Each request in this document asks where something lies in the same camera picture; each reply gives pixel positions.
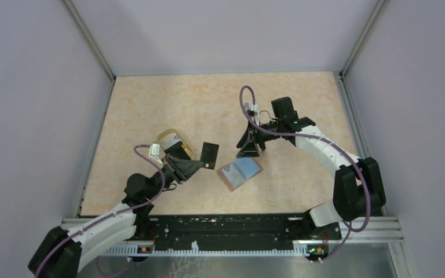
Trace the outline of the black credit card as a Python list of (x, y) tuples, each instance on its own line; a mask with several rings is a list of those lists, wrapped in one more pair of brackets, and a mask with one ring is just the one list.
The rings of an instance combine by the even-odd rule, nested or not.
[(204, 163), (205, 169), (215, 169), (219, 147), (218, 144), (210, 142), (203, 143), (200, 160)]

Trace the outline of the brown leather card holder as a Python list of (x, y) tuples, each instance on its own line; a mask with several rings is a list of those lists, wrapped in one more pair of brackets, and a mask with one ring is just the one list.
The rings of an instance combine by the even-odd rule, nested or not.
[(255, 158), (237, 158), (217, 170), (217, 175), (230, 192), (240, 188), (263, 171)]

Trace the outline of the beige oval card tray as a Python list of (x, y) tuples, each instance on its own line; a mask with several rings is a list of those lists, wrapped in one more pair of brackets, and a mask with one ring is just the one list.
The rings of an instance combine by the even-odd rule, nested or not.
[(177, 129), (166, 129), (158, 134), (155, 142), (161, 146), (165, 153), (175, 158), (184, 160), (192, 160), (194, 158), (194, 151)]

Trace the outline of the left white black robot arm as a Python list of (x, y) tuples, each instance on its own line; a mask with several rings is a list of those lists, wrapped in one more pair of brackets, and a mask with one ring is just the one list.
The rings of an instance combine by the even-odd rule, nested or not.
[(121, 241), (145, 239), (150, 231), (148, 215), (153, 201), (172, 182), (182, 184), (214, 162), (185, 160), (173, 155), (162, 159), (163, 166), (147, 177), (132, 174), (124, 190), (126, 196), (110, 211), (73, 228), (57, 226), (43, 239), (28, 263), (35, 277), (76, 277), (92, 260)]

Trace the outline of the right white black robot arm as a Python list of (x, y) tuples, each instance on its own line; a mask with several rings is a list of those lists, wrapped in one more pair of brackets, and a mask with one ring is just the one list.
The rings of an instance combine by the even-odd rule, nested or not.
[(290, 97), (278, 98), (271, 104), (275, 116), (261, 124), (257, 104), (240, 103), (248, 125), (236, 146), (237, 158), (259, 157), (266, 149), (266, 142), (282, 138), (310, 154), (334, 177), (333, 197), (302, 217), (306, 236), (317, 239), (327, 225), (369, 217), (385, 205), (380, 167), (375, 159), (360, 158), (343, 150), (314, 121), (299, 117)]

